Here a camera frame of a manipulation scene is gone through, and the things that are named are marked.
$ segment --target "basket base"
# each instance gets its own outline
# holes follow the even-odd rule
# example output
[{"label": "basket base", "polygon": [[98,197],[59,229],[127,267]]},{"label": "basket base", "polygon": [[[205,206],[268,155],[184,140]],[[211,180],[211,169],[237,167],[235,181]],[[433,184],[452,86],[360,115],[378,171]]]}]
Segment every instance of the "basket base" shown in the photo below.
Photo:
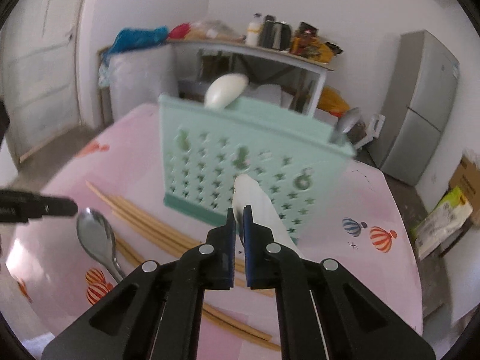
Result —
[{"label": "basket base", "polygon": [[217,214],[216,212],[211,212],[203,207],[200,207],[196,204],[187,202],[183,199],[180,199],[170,193],[166,193],[163,199],[163,203],[174,210],[181,212],[182,214],[191,216],[192,218],[198,219],[199,221],[208,223],[209,225],[220,227],[225,225],[227,217],[222,214]]}]

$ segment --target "white bottle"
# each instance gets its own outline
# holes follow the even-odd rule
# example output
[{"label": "white bottle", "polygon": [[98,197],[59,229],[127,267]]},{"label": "white bottle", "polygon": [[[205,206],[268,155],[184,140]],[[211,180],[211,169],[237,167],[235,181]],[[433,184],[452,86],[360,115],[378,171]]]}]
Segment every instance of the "white bottle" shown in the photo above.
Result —
[{"label": "white bottle", "polygon": [[260,32],[262,32],[262,14],[255,13],[253,20],[248,25],[245,44],[247,46],[257,46]]}]

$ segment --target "bundle of chopsticks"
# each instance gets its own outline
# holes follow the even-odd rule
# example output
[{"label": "bundle of chopsticks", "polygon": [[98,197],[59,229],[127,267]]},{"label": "bundle of chopsticks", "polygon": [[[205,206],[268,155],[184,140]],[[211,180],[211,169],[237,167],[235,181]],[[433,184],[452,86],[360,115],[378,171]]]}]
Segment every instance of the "bundle of chopsticks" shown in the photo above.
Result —
[{"label": "bundle of chopsticks", "polygon": [[[201,242],[159,221],[122,196],[109,196],[100,191],[92,183],[87,181],[86,184],[95,195],[111,207],[115,216],[128,223],[135,232],[168,254],[180,258],[187,250],[201,245]],[[134,267],[140,266],[147,260],[138,254],[125,240],[119,237],[118,234],[115,234],[115,239],[117,242],[117,250]],[[238,272],[245,273],[244,261],[236,259],[235,269]],[[235,278],[235,285],[246,287],[246,282],[242,279]],[[275,295],[273,290],[262,290],[258,292],[267,296]],[[228,330],[240,338],[272,350],[280,351],[280,346],[271,342],[271,335],[237,321],[207,303],[203,304],[202,315],[215,325]]]}]

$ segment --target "red striped balloon print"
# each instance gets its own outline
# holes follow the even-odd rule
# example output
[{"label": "red striped balloon print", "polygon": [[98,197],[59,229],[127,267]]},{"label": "red striped balloon print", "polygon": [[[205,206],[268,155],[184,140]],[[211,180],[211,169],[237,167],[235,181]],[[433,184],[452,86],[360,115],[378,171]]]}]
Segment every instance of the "red striped balloon print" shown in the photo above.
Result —
[{"label": "red striped balloon print", "polygon": [[392,239],[397,238],[394,230],[390,232],[383,230],[381,227],[372,227],[370,230],[370,241],[379,251],[387,253],[392,249]]},{"label": "red striped balloon print", "polygon": [[93,306],[108,293],[109,289],[105,283],[92,283],[87,289],[87,300]]},{"label": "red striped balloon print", "polygon": [[85,274],[87,284],[105,283],[105,275],[97,268],[90,268]]}]

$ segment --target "silver spoon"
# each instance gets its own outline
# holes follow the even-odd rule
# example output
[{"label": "silver spoon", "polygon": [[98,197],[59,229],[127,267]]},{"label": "silver spoon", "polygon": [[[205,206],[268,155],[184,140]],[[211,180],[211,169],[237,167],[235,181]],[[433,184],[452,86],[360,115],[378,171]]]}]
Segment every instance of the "silver spoon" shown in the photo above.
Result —
[{"label": "silver spoon", "polygon": [[117,262],[113,229],[100,212],[86,208],[78,214],[77,237],[85,252],[102,264],[117,283],[125,278]]},{"label": "silver spoon", "polygon": [[332,135],[330,136],[330,143],[337,145],[343,145],[345,143],[345,136],[354,125],[360,121],[362,114],[360,113],[360,108],[355,107],[349,109],[347,112],[339,117],[335,127],[333,128]]}]

